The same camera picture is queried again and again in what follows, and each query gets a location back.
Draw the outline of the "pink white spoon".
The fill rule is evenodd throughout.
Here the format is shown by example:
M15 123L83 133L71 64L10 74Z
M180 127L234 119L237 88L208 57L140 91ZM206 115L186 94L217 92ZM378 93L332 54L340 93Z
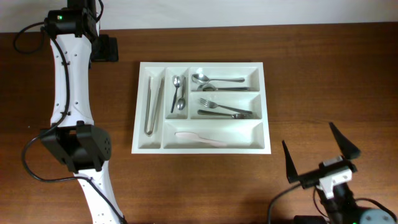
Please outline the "pink white spoon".
M191 141L207 143L214 147L226 147L227 146L227 144L225 142L202 138L197 133L192 133L192 132L176 132L175 136L178 138L188 139Z

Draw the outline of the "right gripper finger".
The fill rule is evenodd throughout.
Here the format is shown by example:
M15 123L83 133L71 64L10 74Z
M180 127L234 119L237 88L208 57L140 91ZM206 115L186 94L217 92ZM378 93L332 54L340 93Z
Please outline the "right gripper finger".
M360 149L355 146L348 138L346 138L332 122L329 122L329 126L345 159L357 159L361 155Z
M285 141L282 141L282 147L284 150L284 155L285 155L285 169L286 169L286 177L287 180L290 184L298 181L298 173L297 170L295 168L294 162L292 160L292 157L290 155L290 152L288 150L288 147L285 143Z

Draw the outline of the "small teaspoon dark handle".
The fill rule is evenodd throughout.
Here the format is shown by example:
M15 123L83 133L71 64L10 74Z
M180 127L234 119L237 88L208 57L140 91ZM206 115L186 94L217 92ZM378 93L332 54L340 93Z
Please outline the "small teaspoon dark handle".
M174 112L175 104L177 102L177 92L178 92L178 89L180 88L180 85L181 85L181 78L179 76L174 77L173 84L174 84L174 87L175 87L175 92L174 92L174 96L173 96L172 106L171 106L171 109L170 109L171 113Z

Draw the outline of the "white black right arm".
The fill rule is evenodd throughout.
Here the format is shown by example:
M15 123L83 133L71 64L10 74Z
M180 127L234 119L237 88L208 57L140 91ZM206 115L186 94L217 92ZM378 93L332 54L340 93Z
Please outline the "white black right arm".
M360 156L360 149L347 139L338 128L329 123L335 141L341 151L341 155L323 161L319 168L299 175L286 143L282 143L285 154L287 180L298 184L283 191L283 196L289 191L302 187L314 188L319 195L326 215L310 216L296 215L293 223L397 223L397 216L379 202L370 198L354 198L349 189L348 182L352 180L353 173L357 172L353 159Z

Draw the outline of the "silver fork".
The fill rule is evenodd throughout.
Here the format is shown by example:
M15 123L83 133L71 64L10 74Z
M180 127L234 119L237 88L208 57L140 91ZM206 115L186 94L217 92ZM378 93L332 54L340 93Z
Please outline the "silver fork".
M241 109L232 108L232 107L229 107L229 106L219 105L219 104L217 104L217 103L215 103L215 102L213 102L213 101L206 100L206 99L204 99L204 98L200 98L200 99L199 99L199 103L200 103L202 106L204 106L204 107L206 107L206 108L210 108L210 109L215 109L215 108L220 107L220 108L223 108L223 109L226 109L226 110L230 110L230 111L234 111L234 112L237 112L237 113L242 113L242 114L253 114L252 111L241 110Z
M206 111L206 110L198 110L197 113L199 115L224 116L224 117L233 118L233 119L252 119L254 117L252 114L242 114L242 113L228 114L228 113L218 113L218 112L212 112L212 111Z

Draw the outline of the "small silver teaspoon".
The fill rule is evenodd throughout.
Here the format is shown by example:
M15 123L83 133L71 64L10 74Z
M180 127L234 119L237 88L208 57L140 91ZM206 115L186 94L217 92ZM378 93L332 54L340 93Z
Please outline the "small silver teaspoon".
M183 77L182 79L182 89L181 89L181 97L178 99L177 103L176 103L176 107L178 110L183 110L185 108L186 105L186 101L185 101L185 89L186 89L186 78Z

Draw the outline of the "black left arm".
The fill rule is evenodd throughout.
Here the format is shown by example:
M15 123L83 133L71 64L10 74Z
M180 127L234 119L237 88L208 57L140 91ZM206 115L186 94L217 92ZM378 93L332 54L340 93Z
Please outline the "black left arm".
M102 54L114 49L114 39L99 33L95 1L68 1L44 20L55 63L55 102L51 130L42 144L65 165L82 187L93 223L125 223L109 177L111 138L95 126L89 98L92 61L114 61Z

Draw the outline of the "silver tablespoon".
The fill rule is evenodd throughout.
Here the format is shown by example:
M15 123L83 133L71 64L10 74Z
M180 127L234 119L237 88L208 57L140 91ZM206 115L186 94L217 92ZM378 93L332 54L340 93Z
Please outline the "silver tablespoon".
M197 91L249 91L248 87L227 87L227 88L218 88L211 84L200 85L197 88Z
M222 82L237 82L237 83L243 83L245 82L244 78L208 78L206 75L202 73L194 73L192 75L192 81L197 83L197 84L207 84L211 81L222 81Z

